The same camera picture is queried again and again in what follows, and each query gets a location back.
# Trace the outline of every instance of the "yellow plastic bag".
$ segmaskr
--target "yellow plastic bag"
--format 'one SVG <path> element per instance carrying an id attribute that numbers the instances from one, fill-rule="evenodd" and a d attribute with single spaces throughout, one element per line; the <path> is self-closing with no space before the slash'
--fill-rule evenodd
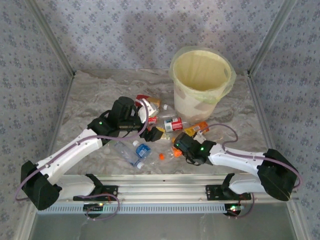
<path id="1" fill-rule="evenodd" d="M 174 82 L 174 107 L 189 123 L 208 119 L 237 76 L 220 53 L 199 46 L 181 48 L 171 61 L 169 75 Z"/>

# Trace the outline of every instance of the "bucket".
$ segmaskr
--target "bucket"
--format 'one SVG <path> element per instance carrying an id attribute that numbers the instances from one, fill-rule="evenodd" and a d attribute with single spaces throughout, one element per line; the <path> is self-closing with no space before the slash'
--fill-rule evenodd
<path id="1" fill-rule="evenodd" d="M 174 108 L 191 124 L 209 118 L 237 76 L 225 57 L 199 46 L 181 48 L 171 61 L 169 75 L 174 82 Z"/>

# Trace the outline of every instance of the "white bottle cap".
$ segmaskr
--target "white bottle cap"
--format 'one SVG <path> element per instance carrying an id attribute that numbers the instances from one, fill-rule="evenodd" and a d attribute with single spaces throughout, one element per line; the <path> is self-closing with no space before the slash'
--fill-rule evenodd
<path id="1" fill-rule="evenodd" d="M 137 146 L 139 144 L 139 141 L 135 140 L 132 144 L 133 144 L 133 146 Z"/>
<path id="2" fill-rule="evenodd" d="M 136 165 L 136 167 L 137 167 L 138 169 L 141 169 L 144 165 L 145 165 L 145 164 L 144 164 L 143 162 L 139 162 L 139 163 Z"/>

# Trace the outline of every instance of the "clear plastic bottle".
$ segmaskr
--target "clear plastic bottle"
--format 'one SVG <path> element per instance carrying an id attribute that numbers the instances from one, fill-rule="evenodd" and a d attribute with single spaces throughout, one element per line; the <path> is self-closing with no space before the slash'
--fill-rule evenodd
<path id="1" fill-rule="evenodd" d="M 141 169 L 145 165 L 142 162 L 142 159 L 122 141 L 112 141 L 111 143 L 109 143 L 109 146 L 133 167 Z"/>
<path id="2" fill-rule="evenodd" d="M 134 141 L 133 146 L 136 147 L 136 154 L 143 159 L 143 161 L 151 154 L 151 148 L 148 147 L 146 144 L 140 143 L 139 141 Z"/>

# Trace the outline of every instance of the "blue patterned wall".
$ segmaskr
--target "blue patterned wall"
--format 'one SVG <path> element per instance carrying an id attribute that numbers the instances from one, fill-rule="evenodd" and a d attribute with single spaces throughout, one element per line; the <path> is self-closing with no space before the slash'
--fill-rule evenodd
<path id="1" fill-rule="evenodd" d="M 0 1 L 0 239 L 12 239 L 21 165 L 48 152 L 70 77 L 23 0 Z"/>
<path id="2" fill-rule="evenodd" d="M 320 2 L 299 0 L 254 80 L 273 139 L 304 178 L 299 189 L 320 239 Z"/>
<path id="3" fill-rule="evenodd" d="M 36 0 L 75 70 L 167 68 L 183 46 L 248 69 L 283 0 Z"/>

